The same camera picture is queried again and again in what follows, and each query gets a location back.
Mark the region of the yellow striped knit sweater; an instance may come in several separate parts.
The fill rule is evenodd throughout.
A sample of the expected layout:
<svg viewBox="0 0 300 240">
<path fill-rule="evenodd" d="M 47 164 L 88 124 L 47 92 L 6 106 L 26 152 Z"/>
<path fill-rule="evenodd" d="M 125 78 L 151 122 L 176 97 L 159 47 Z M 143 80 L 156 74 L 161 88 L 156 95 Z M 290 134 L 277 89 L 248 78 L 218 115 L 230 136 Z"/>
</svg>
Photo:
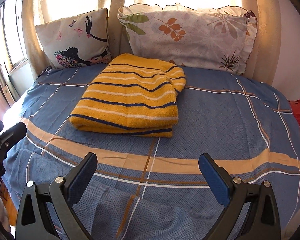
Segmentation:
<svg viewBox="0 0 300 240">
<path fill-rule="evenodd" d="M 93 79 L 69 121 L 80 131 L 170 138 L 185 85 L 173 63 L 122 54 Z"/>
</svg>

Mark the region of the blue plaid bed sheet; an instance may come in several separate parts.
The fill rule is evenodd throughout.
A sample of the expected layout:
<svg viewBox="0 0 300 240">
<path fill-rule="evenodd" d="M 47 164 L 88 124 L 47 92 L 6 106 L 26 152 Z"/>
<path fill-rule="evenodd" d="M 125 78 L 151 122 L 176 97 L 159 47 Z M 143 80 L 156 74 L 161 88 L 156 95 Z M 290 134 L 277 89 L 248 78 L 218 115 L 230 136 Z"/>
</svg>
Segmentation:
<svg viewBox="0 0 300 240">
<path fill-rule="evenodd" d="M 79 131 L 68 117 L 103 69 L 47 68 L 4 114 L 5 127 L 27 126 L 4 162 L 15 206 L 28 181 L 49 183 L 94 152 L 97 170 L 74 206 L 94 239 L 202 239 L 223 209 L 198 167 L 208 153 L 245 183 L 269 181 L 287 230 L 300 210 L 300 128 L 278 90 L 186 67 L 170 139 Z"/>
</svg>

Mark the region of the white cushion with black silhouette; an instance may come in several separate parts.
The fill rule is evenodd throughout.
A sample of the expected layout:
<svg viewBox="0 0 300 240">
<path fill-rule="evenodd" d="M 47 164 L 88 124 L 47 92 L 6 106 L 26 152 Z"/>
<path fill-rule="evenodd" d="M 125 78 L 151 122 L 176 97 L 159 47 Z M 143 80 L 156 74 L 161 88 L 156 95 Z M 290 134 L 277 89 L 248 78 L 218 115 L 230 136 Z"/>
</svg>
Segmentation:
<svg viewBox="0 0 300 240">
<path fill-rule="evenodd" d="M 59 69 L 109 63 L 108 9 L 35 26 L 44 53 Z"/>
</svg>

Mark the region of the beige curtain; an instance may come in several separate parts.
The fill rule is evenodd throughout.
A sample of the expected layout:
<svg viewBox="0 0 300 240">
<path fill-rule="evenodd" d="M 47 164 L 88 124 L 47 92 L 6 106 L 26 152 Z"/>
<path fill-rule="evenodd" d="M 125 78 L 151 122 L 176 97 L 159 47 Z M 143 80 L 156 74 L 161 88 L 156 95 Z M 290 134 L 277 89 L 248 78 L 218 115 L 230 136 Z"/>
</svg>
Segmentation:
<svg viewBox="0 0 300 240">
<path fill-rule="evenodd" d="M 279 0 L 23 0 L 34 77 L 130 53 L 223 70 L 272 84 L 279 61 Z"/>
</svg>

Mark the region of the white leaf print pillow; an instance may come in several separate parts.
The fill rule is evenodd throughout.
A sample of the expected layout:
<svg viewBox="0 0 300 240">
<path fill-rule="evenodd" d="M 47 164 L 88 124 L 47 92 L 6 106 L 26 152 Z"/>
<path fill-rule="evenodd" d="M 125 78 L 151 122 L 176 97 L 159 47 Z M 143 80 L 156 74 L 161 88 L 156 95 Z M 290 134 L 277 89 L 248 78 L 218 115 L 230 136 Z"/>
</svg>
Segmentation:
<svg viewBox="0 0 300 240">
<path fill-rule="evenodd" d="M 133 4 L 120 7 L 117 18 L 136 56 L 237 75 L 244 74 L 257 36 L 255 14 L 242 7 Z"/>
</svg>

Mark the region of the window with metal frame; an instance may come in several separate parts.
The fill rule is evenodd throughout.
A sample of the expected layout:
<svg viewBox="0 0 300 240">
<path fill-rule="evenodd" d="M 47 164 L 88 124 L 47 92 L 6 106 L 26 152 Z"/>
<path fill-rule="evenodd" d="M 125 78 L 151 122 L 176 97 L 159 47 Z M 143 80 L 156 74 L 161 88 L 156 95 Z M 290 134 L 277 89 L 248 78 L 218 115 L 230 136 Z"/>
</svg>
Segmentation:
<svg viewBox="0 0 300 240">
<path fill-rule="evenodd" d="M 23 0 L 5 0 L 0 7 L 0 69 L 11 82 L 22 79 L 29 70 L 22 28 L 22 3 Z"/>
</svg>

